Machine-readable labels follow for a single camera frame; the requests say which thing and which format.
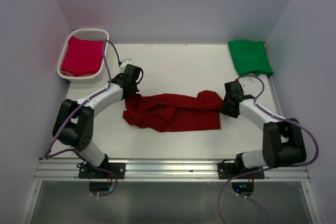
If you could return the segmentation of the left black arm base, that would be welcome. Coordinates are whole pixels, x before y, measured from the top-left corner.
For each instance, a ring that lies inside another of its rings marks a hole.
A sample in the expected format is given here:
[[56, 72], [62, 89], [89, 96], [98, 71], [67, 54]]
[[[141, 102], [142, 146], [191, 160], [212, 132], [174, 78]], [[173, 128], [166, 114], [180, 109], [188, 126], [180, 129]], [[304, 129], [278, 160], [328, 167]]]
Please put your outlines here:
[[93, 168], [82, 162], [76, 167], [79, 169], [78, 178], [80, 179], [124, 179], [126, 171], [125, 163], [105, 163], [104, 167]]

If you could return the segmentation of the dark red t shirt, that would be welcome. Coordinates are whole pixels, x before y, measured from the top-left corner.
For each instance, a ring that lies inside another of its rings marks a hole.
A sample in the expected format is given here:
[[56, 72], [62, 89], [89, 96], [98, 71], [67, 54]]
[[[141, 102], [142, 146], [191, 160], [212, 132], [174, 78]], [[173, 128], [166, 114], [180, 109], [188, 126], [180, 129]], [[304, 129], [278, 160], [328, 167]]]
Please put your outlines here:
[[125, 100], [123, 118], [132, 126], [158, 132], [219, 130], [222, 98], [214, 91], [201, 91], [196, 97], [134, 94]]

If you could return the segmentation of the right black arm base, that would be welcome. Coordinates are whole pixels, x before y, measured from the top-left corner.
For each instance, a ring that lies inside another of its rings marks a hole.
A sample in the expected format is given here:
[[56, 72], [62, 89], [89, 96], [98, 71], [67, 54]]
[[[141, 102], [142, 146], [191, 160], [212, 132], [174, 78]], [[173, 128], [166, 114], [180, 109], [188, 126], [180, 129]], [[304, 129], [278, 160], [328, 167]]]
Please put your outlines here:
[[[219, 179], [230, 179], [238, 175], [249, 173], [255, 170], [260, 170], [261, 167], [257, 168], [246, 168], [242, 162], [236, 162], [233, 159], [224, 159], [217, 163], [217, 174]], [[255, 174], [248, 174], [240, 177], [239, 179], [264, 179], [264, 172], [258, 172]]]

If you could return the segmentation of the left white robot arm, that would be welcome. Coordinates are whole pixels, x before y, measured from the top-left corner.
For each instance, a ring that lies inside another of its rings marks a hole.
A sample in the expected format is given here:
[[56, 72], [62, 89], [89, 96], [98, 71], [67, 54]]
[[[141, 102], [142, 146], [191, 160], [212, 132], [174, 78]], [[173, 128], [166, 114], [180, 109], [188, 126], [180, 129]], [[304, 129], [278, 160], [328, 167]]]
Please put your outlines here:
[[103, 169], [108, 156], [93, 142], [94, 119], [109, 106], [137, 93], [142, 78], [142, 68], [128, 64], [96, 93], [77, 101], [64, 100], [52, 131], [54, 140], [72, 147], [82, 160]]

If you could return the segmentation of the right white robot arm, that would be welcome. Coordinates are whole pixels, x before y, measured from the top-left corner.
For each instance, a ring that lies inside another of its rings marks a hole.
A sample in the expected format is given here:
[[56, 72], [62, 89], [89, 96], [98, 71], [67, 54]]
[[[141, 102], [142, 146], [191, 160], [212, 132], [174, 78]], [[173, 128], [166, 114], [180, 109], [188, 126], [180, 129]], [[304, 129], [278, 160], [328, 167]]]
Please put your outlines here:
[[278, 168], [306, 161], [307, 153], [301, 128], [296, 119], [273, 115], [263, 106], [258, 106], [255, 97], [244, 94], [238, 81], [224, 84], [225, 96], [220, 113], [231, 118], [243, 116], [262, 131], [260, 150], [239, 153], [232, 163], [222, 161], [220, 169], [236, 176], [265, 166]]

